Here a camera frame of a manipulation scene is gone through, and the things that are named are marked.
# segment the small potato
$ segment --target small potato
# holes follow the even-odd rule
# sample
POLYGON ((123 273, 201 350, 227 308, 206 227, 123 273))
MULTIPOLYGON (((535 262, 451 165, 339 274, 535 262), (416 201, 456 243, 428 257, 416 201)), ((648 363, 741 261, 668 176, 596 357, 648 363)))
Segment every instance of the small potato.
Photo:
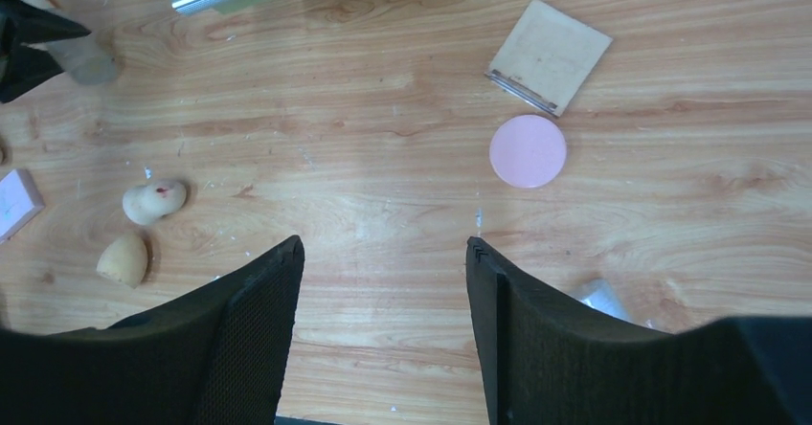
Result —
POLYGON ((147 246, 134 233, 122 235, 101 253, 96 272, 102 277, 137 287, 147 273, 147 246))

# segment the square wooden block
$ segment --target square wooden block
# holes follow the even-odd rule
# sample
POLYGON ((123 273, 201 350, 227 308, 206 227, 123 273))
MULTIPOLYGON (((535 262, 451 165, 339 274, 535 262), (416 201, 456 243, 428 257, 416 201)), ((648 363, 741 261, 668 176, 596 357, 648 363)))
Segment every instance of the square wooden block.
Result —
POLYGON ((486 75, 530 105, 560 117, 612 37, 535 0, 486 75))

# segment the pink circle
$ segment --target pink circle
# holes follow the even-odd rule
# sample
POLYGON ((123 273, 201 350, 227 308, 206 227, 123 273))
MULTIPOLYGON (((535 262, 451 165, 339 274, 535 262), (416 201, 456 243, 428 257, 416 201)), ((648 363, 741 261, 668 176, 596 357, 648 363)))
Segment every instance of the pink circle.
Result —
POLYGON ((502 124, 490 142, 490 164, 503 181, 520 189, 551 182, 567 161, 567 142, 555 123, 519 116, 502 124))

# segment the wooden table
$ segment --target wooden table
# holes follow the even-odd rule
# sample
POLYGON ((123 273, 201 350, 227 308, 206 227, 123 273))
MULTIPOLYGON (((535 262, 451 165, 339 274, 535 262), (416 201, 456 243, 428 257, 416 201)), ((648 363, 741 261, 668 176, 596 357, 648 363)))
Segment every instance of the wooden table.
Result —
POLYGON ((281 413, 456 425, 486 422, 470 235, 564 290, 604 277, 665 330, 812 313, 812 0, 544 0, 615 43, 558 122, 570 160, 542 190, 509 188, 487 159, 498 125, 531 112, 483 76, 530 0, 192 17, 60 1, 124 68, 0 108, 6 168, 29 168, 48 205, 0 246, 12 328, 105 326, 299 234, 281 413), (149 229, 133 291, 94 268, 133 229, 121 196, 145 168, 194 189, 149 229))

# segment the black object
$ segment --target black object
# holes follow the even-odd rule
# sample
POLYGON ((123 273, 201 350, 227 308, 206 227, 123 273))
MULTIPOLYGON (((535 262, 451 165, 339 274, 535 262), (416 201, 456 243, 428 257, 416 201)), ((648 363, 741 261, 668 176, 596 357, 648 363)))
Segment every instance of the black object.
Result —
POLYGON ((300 418, 277 417, 277 420, 274 422, 274 425, 336 425, 336 424, 326 422, 313 422, 310 420, 303 420, 300 418))
POLYGON ((581 304, 468 240, 491 425, 812 423, 812 319, 670 335, 581 304))
POLYGON ((51 336, 0 329, 0 421, 273 423, 304 263, 294 236, 107 329, 51 336))
POLYGON ((62 73, 45 51, 30 44, 90 34, 79 23, 20 0, 0 0, 0 102, 9 102, 62 73))

